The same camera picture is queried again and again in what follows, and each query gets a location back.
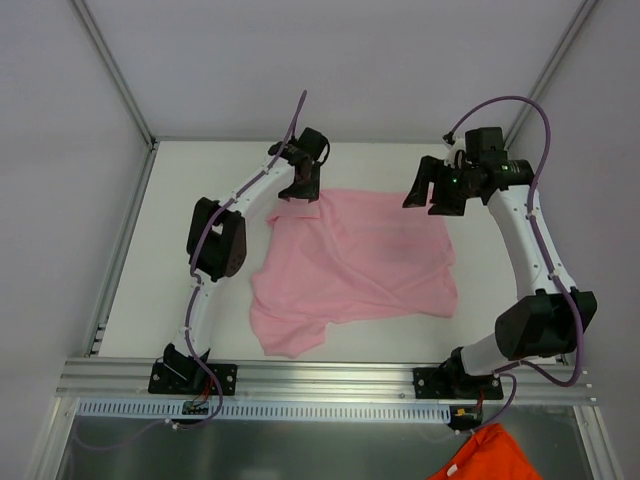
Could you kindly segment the pink t shirt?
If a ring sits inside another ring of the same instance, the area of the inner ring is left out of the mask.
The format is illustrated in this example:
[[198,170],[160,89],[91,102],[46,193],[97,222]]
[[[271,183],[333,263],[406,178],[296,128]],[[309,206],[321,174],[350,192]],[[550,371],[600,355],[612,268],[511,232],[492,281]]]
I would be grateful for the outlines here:
[[446,223],[401,193],[327,189],[279,201],[262,268],[251,278],[250,325],[268,356],[322,345],[330,324],[413,314],[449,319],[458,304]]

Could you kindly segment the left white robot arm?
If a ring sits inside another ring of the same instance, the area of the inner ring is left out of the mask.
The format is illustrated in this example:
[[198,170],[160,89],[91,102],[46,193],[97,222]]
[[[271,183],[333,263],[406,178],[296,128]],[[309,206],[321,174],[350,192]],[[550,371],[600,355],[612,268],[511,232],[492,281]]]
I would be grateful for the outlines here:
[[235,380],[225,378],[231,367],[208,362],[213,306],[228,279],[245,263],[251,216],[269,199],[318,201],[320,171],[329,153],[327,137],[307,127],[300,136],[269,147],[261,167],[228,196],[196,202],[186,243],[194,280],[191,298],[176,337],[153,366],[150,393],[234,393]]

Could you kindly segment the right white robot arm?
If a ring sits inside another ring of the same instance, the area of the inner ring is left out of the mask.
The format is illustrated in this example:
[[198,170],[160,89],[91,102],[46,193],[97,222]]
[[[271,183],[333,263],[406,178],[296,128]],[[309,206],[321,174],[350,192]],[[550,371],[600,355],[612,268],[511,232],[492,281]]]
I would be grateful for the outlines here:
[[541,211],[534,169],[526,160],[509,159],[499,127],[446,140],[446,158],[421,158],[403,205],[454,217],[464,215],[469,200],[479,199],[505,243],[517,301],[496,319],[492,334],[454,349],[429,377],[415,377],[417,396],[487,396],[500,374],[519,366],[558,386],[574,385],[597,301],[563,267]]

